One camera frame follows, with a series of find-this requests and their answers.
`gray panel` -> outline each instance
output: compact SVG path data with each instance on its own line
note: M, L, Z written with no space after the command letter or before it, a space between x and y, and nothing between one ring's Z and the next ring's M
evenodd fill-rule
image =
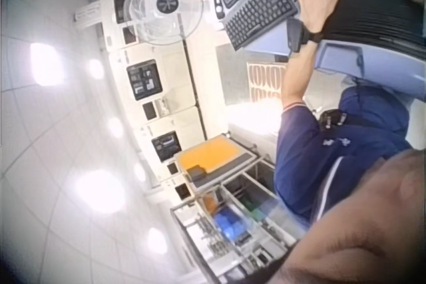
M250 160L253 157L253 155L249 153L244 153L235 160L232 160L228 164L225 164L224 166L218 168L217 170L214 170L212 173L207 174L207 176L204 179L193 181L196 188L202 187L204 184L207 184L211 181L214 181L215 179L219 178L220 176L224 176L227 172L231 171L233 168L243 164L245 161Z

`white ceiling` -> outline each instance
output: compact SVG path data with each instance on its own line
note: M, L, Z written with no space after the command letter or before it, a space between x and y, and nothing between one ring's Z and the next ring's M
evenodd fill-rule
M23 283L173 283L185 267L158 207L144 198L139 161L126 135L107 121L120 117L108 77L87 72L99 59L95 28L76 31L73 13L87 0L1 0L1 254ZM63 84L39 86L31 43L56 48ZM75 182L108 170L123 185L125 207L92 212ZM148 230L166 235L168 253L152 253Z

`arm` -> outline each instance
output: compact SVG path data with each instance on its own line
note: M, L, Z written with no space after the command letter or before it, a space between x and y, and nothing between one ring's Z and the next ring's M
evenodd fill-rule
M300 20L311 33L319 33L325 21L334 11L337 0L299 0ZM300 53L291 56L282 79L281 100L284 109L294 103L302 103L314 71L317 44L309 41Z

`keyboard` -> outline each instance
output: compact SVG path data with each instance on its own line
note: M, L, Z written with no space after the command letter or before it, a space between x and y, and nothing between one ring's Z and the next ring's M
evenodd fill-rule
M292 0L245 0L227 14L224 26L237 51L297 12Z

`wristwatch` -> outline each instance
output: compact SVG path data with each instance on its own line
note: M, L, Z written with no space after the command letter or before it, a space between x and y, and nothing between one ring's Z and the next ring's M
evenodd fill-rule
M313 41L320 43L323 39L322 33L311 33L299 19L289 18L287 20L288 47L292 53L298 53L300 47Z

